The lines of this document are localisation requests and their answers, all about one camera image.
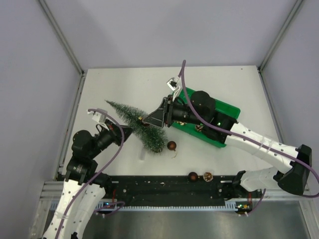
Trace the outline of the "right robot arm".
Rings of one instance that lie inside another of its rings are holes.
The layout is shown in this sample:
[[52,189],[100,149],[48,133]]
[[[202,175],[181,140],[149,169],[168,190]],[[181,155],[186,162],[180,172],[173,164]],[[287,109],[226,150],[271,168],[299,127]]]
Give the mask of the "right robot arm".
[[232,182],[236,196],[244,197],[257,189],[281,188],[302,196],[310,173],[312,149],[304,144],[288,146],[264,137],[216,109],[216,100],[204,91],[195,91],[190,104],[183,99],[164,97],[161,105],[143,118],[144,124],[170,127],[174,122],[200,125],[200,118],[211,124],[204,125],[201,133],[216,142],[244,150],[264,160],[270,168],[237,173]]

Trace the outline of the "pine cone pair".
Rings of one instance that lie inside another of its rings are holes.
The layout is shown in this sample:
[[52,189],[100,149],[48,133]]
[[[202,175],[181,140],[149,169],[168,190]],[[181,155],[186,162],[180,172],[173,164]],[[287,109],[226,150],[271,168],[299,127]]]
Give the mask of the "pine cone pair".
[[205,173],[203,174],[203,180],[204,180],[205,182],[211,182],[211,181],[213,180],[213,175],[212,175],[212,173],[211,173],[211,172],[205,172]]

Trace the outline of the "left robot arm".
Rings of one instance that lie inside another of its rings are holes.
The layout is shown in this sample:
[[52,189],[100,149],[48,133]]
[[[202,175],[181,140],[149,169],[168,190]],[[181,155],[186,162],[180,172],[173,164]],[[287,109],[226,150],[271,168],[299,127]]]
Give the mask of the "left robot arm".
[[98,173],[97,157],[111,144],[119,147],[133,130],[110,120],[96,125],[98,133],[76,132],[72,138],[72,157],[67,165],[63,189],[55,214],[43,234],[44,239],[80,239],[98,202],[113,191],[111,177]]

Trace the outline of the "small green christmas tree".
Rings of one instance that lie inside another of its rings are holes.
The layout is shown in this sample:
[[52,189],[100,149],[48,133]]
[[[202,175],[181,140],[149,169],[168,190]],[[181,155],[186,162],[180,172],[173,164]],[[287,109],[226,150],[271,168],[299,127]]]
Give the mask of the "small green christmas tree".
[[150,125],[144,127],[139,121],[147,113],[139,108],[105,100],[116,112],[118,117],[129,127],[133,129],[133,134],[142,142],[143,147],[150,153],[161,153],[167,143],[166,132],[157,126]]

